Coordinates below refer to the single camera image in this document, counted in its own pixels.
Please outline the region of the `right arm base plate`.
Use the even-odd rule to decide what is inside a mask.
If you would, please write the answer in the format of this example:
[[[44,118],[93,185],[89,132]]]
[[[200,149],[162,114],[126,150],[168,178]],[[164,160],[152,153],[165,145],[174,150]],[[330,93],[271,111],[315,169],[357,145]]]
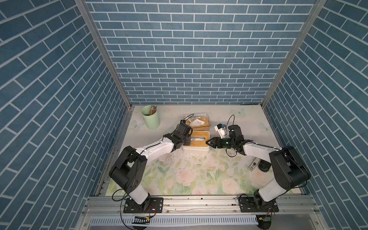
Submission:
[[[269,202],[265,202],[258,196],[254,197],[242,194],[238,197],[238,203],[240,205],[240,210],[242,213],[279,212],[279,208],[275,199]]]

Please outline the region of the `clear plastic tissue box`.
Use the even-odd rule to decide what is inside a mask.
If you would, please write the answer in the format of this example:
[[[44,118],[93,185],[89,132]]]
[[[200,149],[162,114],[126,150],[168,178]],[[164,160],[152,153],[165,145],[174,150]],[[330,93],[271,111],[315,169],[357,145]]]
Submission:
[[[186,119],[186,124],[189,125],[193,131],[209,131],[211,126],[208,114],[193,114]]]

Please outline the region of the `green pencil cup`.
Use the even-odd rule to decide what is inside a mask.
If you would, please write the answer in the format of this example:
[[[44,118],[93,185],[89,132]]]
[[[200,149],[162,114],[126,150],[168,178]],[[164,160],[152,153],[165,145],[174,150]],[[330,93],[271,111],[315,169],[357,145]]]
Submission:
[[[147,126],[148,129],[154,130],[157,129],[160,126],[160,118],[158,115],[158,112],[156,111],[156,113],[154,115],[149,115],[149,110],[150,110],[150,106],[151,105],[147,105],[145,107],[142,108],[141,110],[141,114],[143,116],[144,122]]]

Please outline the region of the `small grey remote device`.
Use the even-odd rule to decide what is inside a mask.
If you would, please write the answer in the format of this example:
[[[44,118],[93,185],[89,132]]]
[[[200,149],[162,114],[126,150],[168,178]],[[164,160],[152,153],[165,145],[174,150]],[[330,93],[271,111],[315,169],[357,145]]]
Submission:
[[[254,158],[248,166],[248,170],[252,172],[258,166],[260,161],[261,160],[259,158]]]

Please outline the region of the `blue tissue pack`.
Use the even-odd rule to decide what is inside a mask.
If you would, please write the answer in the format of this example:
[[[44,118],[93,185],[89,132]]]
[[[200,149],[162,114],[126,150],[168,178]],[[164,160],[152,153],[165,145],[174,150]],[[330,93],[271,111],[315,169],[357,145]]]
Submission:
[[[205,121],[199,119],[199,118],[196,118],[196,119],[191,119],[190,122],[189,122],[189,125],[191,127],[200,127],[202,125],[205,124]]]
[[[206,139],[204,137],[192,137],[191,141],[205,141]]]

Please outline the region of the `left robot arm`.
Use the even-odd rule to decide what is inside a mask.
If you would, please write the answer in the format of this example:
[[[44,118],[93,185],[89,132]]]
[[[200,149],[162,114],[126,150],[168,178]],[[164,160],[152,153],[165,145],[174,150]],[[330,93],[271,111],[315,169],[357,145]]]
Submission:
[[[173,132],[163,135],[159,141],[137,149],[127,146],[122,150],[110,169],[109,177],[130,197],[128,201],[135,212],[144,213],[151,207],[150,194],[141,185],[146,165],[183,145],[189,145],[192,133],[193,129],[181,120]]]

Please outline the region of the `white plastic box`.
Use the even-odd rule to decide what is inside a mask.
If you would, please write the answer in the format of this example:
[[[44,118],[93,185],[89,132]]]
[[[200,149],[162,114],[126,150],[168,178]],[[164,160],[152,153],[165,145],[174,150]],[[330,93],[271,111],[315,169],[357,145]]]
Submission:
[[[189,154],[207,154],[210,152],[210,146],[207,147],[191,147],[191,146],[182,146],[183,152]]]

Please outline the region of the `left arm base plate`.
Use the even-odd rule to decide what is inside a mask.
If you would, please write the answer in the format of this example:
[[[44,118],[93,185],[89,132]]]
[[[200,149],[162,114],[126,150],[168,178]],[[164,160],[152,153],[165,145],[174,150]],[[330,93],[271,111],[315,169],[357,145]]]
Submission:
[[[129,198],[125,201],[123,213],[162,213],[163,201],[163,197],[148,196],[142,204],[138,204],[132,198]]]

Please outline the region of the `aluminium mounting rail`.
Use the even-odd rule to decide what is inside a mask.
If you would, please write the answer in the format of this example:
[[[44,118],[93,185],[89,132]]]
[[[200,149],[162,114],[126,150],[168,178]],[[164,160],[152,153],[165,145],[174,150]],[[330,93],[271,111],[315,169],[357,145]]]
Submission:
[[[238,195],[163,195],[160,204],[150,205],[157,215],[240,215],[244,205]],[[125,202],[116,202],[110,196],[91,196],[82,216],[118,216],[123,213]],[[285,194],[271,205],[276,214],[317,214],[320,212],[311,195]]]

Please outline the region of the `black round knob object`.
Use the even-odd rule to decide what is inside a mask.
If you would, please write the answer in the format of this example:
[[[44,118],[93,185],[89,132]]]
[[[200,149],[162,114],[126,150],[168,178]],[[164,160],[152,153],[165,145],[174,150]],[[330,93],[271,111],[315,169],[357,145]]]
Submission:
[[[258,164],[258,169],[260,171],[267,173],[270,168],[271,168],[271,163],[264,161],[264,160],[260,160]]]

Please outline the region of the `white box with bamboo lid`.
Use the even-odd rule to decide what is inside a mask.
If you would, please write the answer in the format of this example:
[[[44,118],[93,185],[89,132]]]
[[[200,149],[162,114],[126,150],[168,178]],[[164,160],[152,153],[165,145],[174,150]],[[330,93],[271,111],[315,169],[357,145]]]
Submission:
[[[209,151],[210,146],[206,143],[209,139],[209,131],[193,131],[193,133],[191,134],[189,146],[183,145],[182,149],[189,151]]]

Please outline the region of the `bundle of coloured pencils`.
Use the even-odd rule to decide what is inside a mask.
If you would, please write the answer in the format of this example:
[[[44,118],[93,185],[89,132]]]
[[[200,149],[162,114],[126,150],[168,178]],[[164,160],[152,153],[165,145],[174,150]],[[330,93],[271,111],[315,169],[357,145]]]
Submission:
[[[151,105],[150,106],[150,111],[149,111],[149,115],[154,115],[157,111],[157,106],[156,105]]]

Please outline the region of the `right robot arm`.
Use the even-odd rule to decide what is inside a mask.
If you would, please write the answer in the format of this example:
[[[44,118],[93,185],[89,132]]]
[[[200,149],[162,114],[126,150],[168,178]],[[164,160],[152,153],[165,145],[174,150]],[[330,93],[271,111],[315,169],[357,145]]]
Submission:
[[[241,212],[277,211],[276,199],[279,196],[305,186],[311,178],[308,167],[294,147],[270,147],[246,140],[238,125],[229,127],[227,138],[213,137],[206,144],[215,149],[233,149],[241,155],[258,158],[263,171],[273,170],[274,178],[256,190],[252,198],[239,197]]]

